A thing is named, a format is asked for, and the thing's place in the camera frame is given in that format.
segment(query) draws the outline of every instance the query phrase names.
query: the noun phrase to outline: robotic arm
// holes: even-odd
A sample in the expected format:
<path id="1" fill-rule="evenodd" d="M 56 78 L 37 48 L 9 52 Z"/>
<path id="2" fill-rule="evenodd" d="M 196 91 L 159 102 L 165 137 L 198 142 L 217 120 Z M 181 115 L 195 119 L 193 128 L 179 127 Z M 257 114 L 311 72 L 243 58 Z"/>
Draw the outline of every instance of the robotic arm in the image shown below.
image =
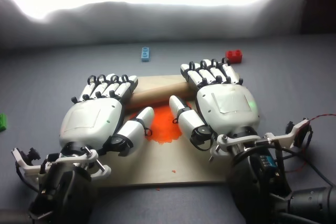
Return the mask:
<path id="1" fill-rule="evenodd" d="M 88 221 L 97 196 L 91 182 L 111 174 L 111 168 L 102 165 L 98 157 L 107 152 L 131 155 L 151 133 L 151 107 L 122 125 L 124 104 L 137 85 L 136 76 L 90 76 L 79 99 L 71 99 L 74 105 L 63 119 L 60 153 L 49 154 L 41 165 L 32 165 L 33 160 L 40 159 L 37 151 L 31 148 L 26 155 L 18 148 L 12 150 L 20 179 L 38 193 L 28 211 L 33 222 Z M 88 168 L 95 165 L 98 171 L 90 174 Z"/>
<path id="2" fill-rule="evenodd" d="M 290 148 L 300 148 L 306 134 L 312 134 L 309 120 L 303 119 L 296 125 L 290 122 L 285 135 L 266 133 L 260 137 L 256 132 L 259 125 L 256 102 L 227 59 L 182 64 L 181 74 L 197 91 L 197 111 L 171 96 L 173 123 L 179 124 L 198 150 L 210 150 L 210 162 L 225 156 L 233 158 L 227 182 L 247 224 L 288 223 L 288 220 L 291 223 L 336 223 L 333 183 L 326 179 L 331 185 L 329 188 L 291 191 L 286 181 L 283 161 L 288 157 L 283 157 L 282 152 L 305 159 Z M 202 148 L 208 141 L 209 147 Z M 276 150 L 276 160 L 270 148 Z"/>

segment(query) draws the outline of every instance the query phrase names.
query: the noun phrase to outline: green lego brick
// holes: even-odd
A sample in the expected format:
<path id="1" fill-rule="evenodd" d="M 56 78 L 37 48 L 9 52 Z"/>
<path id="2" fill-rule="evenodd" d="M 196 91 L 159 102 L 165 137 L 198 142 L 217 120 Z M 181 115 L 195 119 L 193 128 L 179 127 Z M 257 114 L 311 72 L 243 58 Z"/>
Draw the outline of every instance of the green lego brick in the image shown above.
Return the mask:
<path id="1" fill-rule="evenodd" d="M 5 114 L 0 114 L 0 131 L 7 129 L 7 117 Z"/>

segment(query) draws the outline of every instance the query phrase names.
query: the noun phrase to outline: gray tabletop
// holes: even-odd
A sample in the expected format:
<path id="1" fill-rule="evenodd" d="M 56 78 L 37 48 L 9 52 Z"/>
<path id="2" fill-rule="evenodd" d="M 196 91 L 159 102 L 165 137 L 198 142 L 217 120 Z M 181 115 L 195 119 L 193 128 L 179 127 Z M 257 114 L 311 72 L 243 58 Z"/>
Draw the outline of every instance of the gray tabletop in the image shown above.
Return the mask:
<path id="1" fill-rule="evenodd" d="M 141 62 L 143 46 L 151 61 Z M 234 65 L 261 111 L 259 134 L 284 134 L 289 121 L 299 122 L 336 112 L 336 36 L 295 36 L 255 40 L 198 41 L 103 45 L 3 52 L 0 64 L 0 113 L 8 129 L 0 133 L 0 208 L 26 209 L 34 192 L 15 173 L 13 147 L 36 148 L 41 156 L 60 150 L 63 117 L 91 74 L 154 76 L 179 74 L 180 64 L 221 59 L 226 50 L 241 49 Z M 336 119 L 312 122 L 308 155 L 336 182 Z M 300 166 L 296 158 L 287 169 Z M 288 175 L 292 189 L 325 186 L 310 167 Z M 90 223 L 244 223 L 227 186 L 137 187 L 104 189 Z"/>

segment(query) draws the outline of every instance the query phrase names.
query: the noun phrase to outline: cutting board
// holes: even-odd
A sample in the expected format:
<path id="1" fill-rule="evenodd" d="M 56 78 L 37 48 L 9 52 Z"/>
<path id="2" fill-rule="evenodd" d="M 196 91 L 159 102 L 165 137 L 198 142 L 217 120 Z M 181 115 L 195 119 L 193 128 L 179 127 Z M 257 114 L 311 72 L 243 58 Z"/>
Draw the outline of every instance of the cutting board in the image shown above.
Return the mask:
<path id="1" fill-rule="evenodd" d="M 179 75 L 139 77 L 139 84 L 135 92 L 183 81 L 185 79 Z M 169 127 L 177 127 L 177 131 L 179 131 L 177 125 L 170 125 L 172 124 L 171 120 L 160 123 Z M 183 136 L 165 143 L 157 139 L 144 138 L 140 148 L 127 157 L 119 157 L 117 153 L 113 152 L 99 157 L 102 164 L 111 167 L 112 173 L 107 179 L 96 183 L 101 187 L 115 187 L 225 181 L 225 175 L 230 166 L 229 158 L 214 159 L 212 163 L 209 163 L 209 158 L 209 151 L 201 152 L 197 150 Z"/>

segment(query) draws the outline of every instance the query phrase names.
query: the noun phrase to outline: rolling pin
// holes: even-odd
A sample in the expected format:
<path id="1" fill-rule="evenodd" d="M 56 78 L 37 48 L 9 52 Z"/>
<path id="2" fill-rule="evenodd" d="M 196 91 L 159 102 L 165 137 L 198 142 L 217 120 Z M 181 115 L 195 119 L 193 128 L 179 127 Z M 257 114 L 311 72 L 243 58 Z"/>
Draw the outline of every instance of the rolling pin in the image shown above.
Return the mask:
<path id="1" fill-rule="evenodd" d="M 132 94 L 129 103 L 126 105 L 126 110 L 130 112 L 146 106 L 155 106 L 162 103 L 168 104 L 169 98 L 172 95 L 176 95 L 185 100 L 190 100 L 194 98 L 195 91 L 189 87 L 187 82 L 181 82 L 134 93 Z"/>

